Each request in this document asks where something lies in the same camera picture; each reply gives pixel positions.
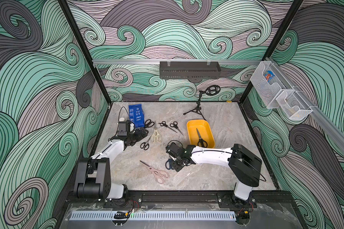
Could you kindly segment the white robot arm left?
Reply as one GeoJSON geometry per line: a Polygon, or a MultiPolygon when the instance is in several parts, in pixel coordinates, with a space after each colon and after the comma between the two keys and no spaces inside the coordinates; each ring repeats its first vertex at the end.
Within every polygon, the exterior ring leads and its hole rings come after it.
{"type": "Polygon", "coordinates": [[[127,186],[111,181],[110,165],[128,146],[133,146],[148,136],[145,128],[133,132],[118,132],[108,144],[95,155],[78,162],[74,194],[79,199],[121,199],[127,186]]]}

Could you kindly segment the blue handled scissors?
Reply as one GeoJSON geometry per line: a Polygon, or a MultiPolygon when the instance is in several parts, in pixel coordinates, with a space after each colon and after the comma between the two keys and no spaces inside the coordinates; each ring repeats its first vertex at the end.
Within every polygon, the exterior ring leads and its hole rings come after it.
{"type": "Polygon", "coordinates": [[[172,165],[173,159],[169,158],[166,163],[165,163],[165,168],[167,170],[174,170],[173,165],[172,165]]]}

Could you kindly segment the cream handled kitchen scissors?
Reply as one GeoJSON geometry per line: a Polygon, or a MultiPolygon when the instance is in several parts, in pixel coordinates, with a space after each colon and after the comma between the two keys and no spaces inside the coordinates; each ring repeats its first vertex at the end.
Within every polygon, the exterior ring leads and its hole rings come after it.
{"type": "Polygon", "coordinates": [[[154,128],[153,134],[151,136],[151,142],[152,143],[155,143],[155,142],[161,143],[162,142],[162,136],[159,133],[158,128],[156,128],[156,127],[154,128]]]}

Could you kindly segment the all black scissors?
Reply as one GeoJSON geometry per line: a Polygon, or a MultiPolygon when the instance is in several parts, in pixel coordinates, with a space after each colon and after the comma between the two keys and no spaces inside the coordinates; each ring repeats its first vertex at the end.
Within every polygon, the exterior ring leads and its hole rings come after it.
{"type": "Polygon", "coordinates": [[[202,136],[201,136],[199,130],[196,129],[196,131],[197,131],[197,134],[198,134],[198,142],[197,142],[197,145],[198,145],[199,147],[202,147],[202,148],[207,148],[207,147],[208,147],[208,143],[207,143],[205,140],[202,139],[202,136]]]}

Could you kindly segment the black handled grey scissors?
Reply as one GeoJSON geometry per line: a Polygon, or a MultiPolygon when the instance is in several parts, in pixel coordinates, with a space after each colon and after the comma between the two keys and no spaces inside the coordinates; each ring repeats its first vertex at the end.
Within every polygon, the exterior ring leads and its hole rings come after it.
{"type": "Polygon", "coordinates": [[[149,137],[147,141],[141,143],[140,148],[143,150],[148,150],[150,147],[150,144],[149,144],[150,139],[151,137],[149,137]]]}

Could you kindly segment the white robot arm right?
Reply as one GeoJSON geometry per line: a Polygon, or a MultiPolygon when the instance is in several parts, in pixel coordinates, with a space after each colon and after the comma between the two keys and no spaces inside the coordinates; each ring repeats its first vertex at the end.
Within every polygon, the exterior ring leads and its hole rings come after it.
{"type": "Polygon", "coordinates": [[[180,171],[187,165],[212,164],[230,168],[237,177],[234,197],[247,203],[252,189],[258,187],[261,177],[262,160],[241,144],[232,148],[208,148],[207,143],[198,143],[186,147],[172,142],[166,146],[172,167],[180,171]]]}

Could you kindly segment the pink handled scissors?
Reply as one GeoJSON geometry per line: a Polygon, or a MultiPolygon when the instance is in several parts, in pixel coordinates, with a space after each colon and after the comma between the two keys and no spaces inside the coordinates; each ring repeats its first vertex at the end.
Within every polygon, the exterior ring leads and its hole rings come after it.
{"type": "Polygon", "coordinates": [[[144,161],[140,160],[140,162],[146,167],[146,169],[148,171],[151,172],[151,174],[153,174],[157,183],[164,184],[165,179],[168,179],[170,177],[166,171],[155,169],[154,167],[151,167],[150,165],[148,165],[144,161]]]}

